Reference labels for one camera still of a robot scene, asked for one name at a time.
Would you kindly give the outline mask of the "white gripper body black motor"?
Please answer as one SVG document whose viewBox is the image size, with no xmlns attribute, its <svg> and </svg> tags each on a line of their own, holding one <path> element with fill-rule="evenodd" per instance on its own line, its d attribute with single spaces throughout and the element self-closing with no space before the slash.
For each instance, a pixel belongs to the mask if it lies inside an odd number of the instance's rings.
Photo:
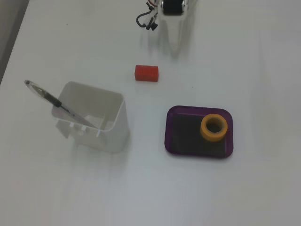
<svg viewBox="0 0 301 226">
<path fill-rule="evenodd" d="M 188 0 L 162 0 L 161 12 L 164 16 L 185 17 L 189 7 Z"/>
</svg>

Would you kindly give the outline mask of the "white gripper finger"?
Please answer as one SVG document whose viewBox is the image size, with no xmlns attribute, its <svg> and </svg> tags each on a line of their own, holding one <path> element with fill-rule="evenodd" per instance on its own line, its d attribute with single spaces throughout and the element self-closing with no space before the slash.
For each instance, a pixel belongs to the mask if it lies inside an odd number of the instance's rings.
<svg viewBox="0 0 301 226">
<path fill-rule="evenodd" d="M 184 21 L 186 14 L 165 15 L 161 16 L 161 20 L 166 24 L 167 40 L 170 52 L 173 57 L 178 56 L 181 48 L 181 39 L 184 30 Z"/>
</svg>

